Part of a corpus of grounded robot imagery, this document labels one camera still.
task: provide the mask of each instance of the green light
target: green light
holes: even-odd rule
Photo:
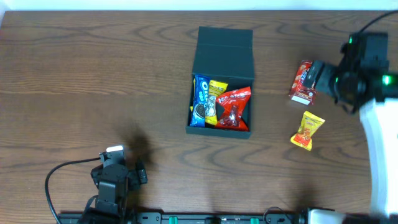
[[[388,85],[388,84],[390,84],[391,83],[391,76],[389,76],[389,75],[383,75],[383,83],[385,84],[385,85]]]

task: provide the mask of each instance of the red snack package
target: red snack package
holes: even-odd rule
[[[217,122],[216,128],[249,131],[249,128],[242,120],[242,114],[250,96],[250,86],[218,96],[216,101],[224,108],[224,113]]]
[[[317,91],[315,91],[314,88],[307,88],[303,85],[303,81],[307,76],[312,63],[313,62],[311,60],[301,61],[293,82],[292,90],[289,93],[290,99],[305,105],[313,105],[315,94],[317,94]]]

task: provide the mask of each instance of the cable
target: cable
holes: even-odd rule
[[[50,192],[49,192],[49,180],[50,180],[50,176],[52,173],[54,173],[57,169],[66,166],[66,165],[70,165],[70,164],[78,164],[78,163],[82,163],[82,162],[91,162],[91,161],[96,161],[99,160],[100,158],[93,158],[93,159],[83,159],[80,161],[70,161],[70,162],[64,162],[63,164],[60,164],[56,167],[54,167],[49,174],[47,174],[47,177],[45,178],[45,183],[44,183],[44,190],[45,190],[45,197],[47,198],[47,202],[49,203],[49,207],[50,210],[52,212],[52,215],[55,218],[55,221],[57,221],[58,224],[62,224],[60,218],[58,217],[57,213],[55,212],[54,206],[52,205],[51,202],[51,198],[50,198]]]
[[[279,209],[279,210],[286,216],[286,218],[287,218],[288,220],[290,220],[291,223],[293,223],[293,220],[287,216],[287,214],[285,213],[285,210],[283,210],[283,209],[281,209],[281,208],[279,208],[279,207],[277,207],[277,206],[272,206],[272,207],[267,208],[267,210],[266,210],[266,211],[264,212],[264,214],[262,215],[262,221],[264,221],[266,224],[270,224],[270,223],[266,220],[266,215],[267,215],[267,213],[268,213],[269,210],[275,209],[275,208],[276,208],[276,209]]]
[[[358,32],[361,33],[361,32],[363,32],[363,31],[365,31],[369,26],[371,26],[371,25],[374,24],[375,22],[381,20],[381,19],[384,18],[384,17],[387,17],[387,16],[390,16],[390,15],[392,15],[392,14],[395,14],[395,13],[398,13],[398,10],[389,11],[389,12],[384,13],[384,14],[381,15],[381,16],[378,16],[378,17],[374,18],[372,21],[370,21],[368,24],[366,24],[366,25],[365,25],[362,29],[360,29]]]

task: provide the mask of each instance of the yellow candy bag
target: yellow candy bag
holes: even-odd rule
[[[228,86],[227,83],[222,83],[216,80],[210,80],[209,82],[209,94],[206,102],[206,123],[216,125],[217,114],[216,114],[216,99],[217,96],[223,94]]]
[[[311,136],[318,130],[318,128],[325,122],[324,119],[311,114],[310,112],[304,112],[303,119],[301,120],[301,125],[298,128],[297,134],[294,134],[290,141],[303,147],[304,149],[311,151],[312,149],[312,139]]]

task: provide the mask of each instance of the red box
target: red box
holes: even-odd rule
[[[311,68],[313,61],[302,60],[289,93],[290,99],[305,105],[312,105],[317,91],[313,87],[307,88],[303,81]]]

